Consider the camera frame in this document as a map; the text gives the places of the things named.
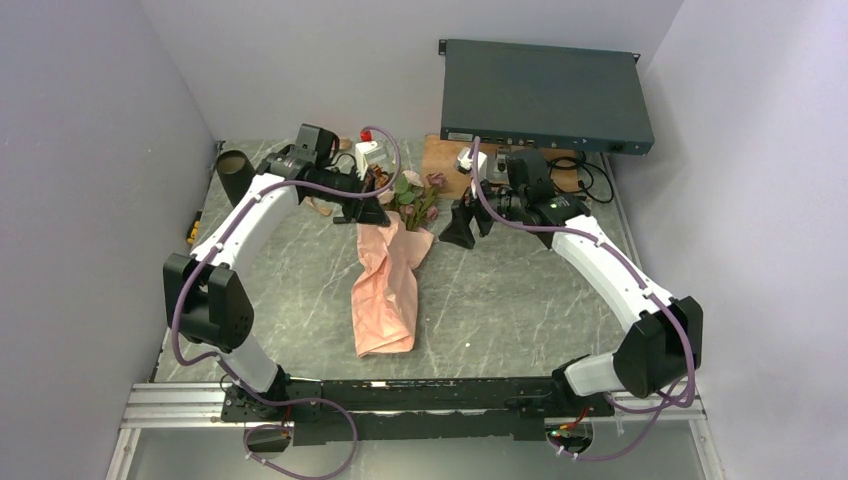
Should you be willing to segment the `bunch of artificial flowers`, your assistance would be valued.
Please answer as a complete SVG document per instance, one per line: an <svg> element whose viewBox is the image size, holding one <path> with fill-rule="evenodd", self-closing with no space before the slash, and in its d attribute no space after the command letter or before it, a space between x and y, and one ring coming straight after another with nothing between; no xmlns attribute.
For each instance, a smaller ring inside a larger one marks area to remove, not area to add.
<svg viewBox="0 0 848 480"><path fill-rule="evenodd" d="M441 172L421 177L413 170L404 170L394 187L377 199L384 208L399 214L408 231L419 231L437 218L436 199L447 184L448 179Z"/></svg>

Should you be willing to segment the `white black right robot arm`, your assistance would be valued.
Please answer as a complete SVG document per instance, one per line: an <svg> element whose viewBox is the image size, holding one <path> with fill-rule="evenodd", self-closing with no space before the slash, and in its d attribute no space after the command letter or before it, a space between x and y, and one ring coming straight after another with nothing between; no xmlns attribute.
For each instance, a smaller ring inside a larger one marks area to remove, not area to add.
<svg viewBox="0 0 848 480"><path fill-rule="evenodd" d="M603 231L584 202L560 193L537 149L508 154L508 183L484 179L487 157L465 147L455 168L470 186L451 207L440 241L475 245L470 225L486 236L496 223L530 233L569 262L601 295L624 333L611 352L588 355L556 368L551 401L574 415L591 395L626 391L637 398L666 392L676 380L693 381L700 365L703 310L692 297L677 297L652 281Z"/></svg>

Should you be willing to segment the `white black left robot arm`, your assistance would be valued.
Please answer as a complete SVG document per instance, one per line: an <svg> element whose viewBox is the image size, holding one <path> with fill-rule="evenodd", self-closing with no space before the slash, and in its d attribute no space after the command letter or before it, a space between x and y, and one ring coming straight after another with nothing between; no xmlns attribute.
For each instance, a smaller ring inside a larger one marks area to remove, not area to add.
<svg viewBox="0 0 848 480"><path fill-rule="evenodd" d="M289 400L287 373L253 335L253 305L242 279L282 221L306 198L340 205L344 223L387 226L379 195L385 184L365 167L339 170L333 163L340 139L331 131L301 125L294 142L268 154L257 166L244 163L222 176L237 192L223 223L188 254L172 254L163 265L170 347L188 367L212 359L248 407L264 420L279 417Z"/></svg>

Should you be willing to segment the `brown ribbon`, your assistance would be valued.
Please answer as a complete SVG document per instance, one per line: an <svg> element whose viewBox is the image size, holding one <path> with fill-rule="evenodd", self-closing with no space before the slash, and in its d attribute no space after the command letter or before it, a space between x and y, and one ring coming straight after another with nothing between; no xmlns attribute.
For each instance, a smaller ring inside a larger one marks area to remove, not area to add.
<svg viewBox="0 0 848 480"><path fill-rule="evenodd" d="M331 149L331 165L335 165L340 157L340 155L344 154L347 150L349 150L353 146L353 142L350 138L347 137L339 137L334 140L334 146ZM313 197L306 197L304 202L313 210L321 214L322 216L328 217L333 214L334 207L329 203L324 204L321 202L316 202Z"/></svg>

